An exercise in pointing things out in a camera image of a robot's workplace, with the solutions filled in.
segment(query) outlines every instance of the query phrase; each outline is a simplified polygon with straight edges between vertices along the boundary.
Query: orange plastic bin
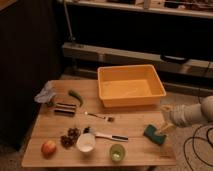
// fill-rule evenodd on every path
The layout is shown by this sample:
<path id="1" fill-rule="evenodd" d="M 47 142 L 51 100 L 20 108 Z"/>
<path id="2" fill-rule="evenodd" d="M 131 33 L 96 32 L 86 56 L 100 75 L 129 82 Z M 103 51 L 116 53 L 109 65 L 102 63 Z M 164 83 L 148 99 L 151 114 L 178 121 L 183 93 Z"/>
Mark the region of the orange plastic bin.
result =
<path id="1" fill-rule="evenodd" d="M 153 65 L 99 67 L 98 86 L 105 107 L 153 105 L 166 95 Z"/>

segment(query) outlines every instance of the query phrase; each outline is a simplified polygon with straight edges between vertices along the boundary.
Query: green cup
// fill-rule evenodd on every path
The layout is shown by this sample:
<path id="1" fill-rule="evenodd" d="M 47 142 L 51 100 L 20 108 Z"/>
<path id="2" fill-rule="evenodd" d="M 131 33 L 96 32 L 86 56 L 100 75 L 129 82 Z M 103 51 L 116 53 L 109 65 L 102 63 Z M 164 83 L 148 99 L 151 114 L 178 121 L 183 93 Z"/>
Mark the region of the green cup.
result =
<path id="1" fill-rule="evenodd" d="M 121 144 L 114 144 L 110 148 L 110 158 L 114 162 L 120 162 L 125 157 L 125 148 Z"/>

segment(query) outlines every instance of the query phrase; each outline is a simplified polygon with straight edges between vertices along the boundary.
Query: black cabinet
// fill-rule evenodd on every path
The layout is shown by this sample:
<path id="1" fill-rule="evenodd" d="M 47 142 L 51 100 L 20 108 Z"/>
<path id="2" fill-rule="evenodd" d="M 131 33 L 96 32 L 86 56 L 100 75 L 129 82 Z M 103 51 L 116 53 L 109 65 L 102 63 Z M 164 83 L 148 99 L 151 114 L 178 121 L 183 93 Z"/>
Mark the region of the black cabinet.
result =
<path id="1" fill-rule="evenodd" d="M 0 11 L 0 140 L 19 148 L 38 112 L 34 96 L 61 74 L 51 0 Z"/>

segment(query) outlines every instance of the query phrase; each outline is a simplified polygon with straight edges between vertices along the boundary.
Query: white cloth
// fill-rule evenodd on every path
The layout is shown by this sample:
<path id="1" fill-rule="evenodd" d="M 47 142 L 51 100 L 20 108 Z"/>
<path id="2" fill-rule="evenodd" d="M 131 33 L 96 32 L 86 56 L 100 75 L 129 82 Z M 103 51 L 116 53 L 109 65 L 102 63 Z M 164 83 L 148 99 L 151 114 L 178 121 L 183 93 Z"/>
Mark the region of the white cloth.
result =
<path id="1" fill-rule="evenodd" d="M 56 93 L 53 91 L 52 84 L 50 81 L 48 81 L 41 92 L 37 94 L 34 98 L 34 100 L 38 103 L 48 103 L 51 101 L 51 99 L 56 95 Z"/>

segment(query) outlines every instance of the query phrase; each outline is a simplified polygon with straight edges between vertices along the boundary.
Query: knife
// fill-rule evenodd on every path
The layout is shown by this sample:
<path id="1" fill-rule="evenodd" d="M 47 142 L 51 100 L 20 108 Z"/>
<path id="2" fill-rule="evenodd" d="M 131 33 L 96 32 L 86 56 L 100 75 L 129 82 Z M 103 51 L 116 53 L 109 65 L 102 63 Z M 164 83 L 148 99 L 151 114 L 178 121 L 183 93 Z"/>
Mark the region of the knife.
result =
<path id="1" fill-rule="evenodd" d="M 126 142 L 129 140 L 128 137 L 119 136 L 119 135 L 103 134 L 101 132 L 95 132 L 94 134 L 95 134 L 95 137 L 107 138 L 107 139 L 111 139 L 111 140 L 115 140 L 115 141 Z"/>

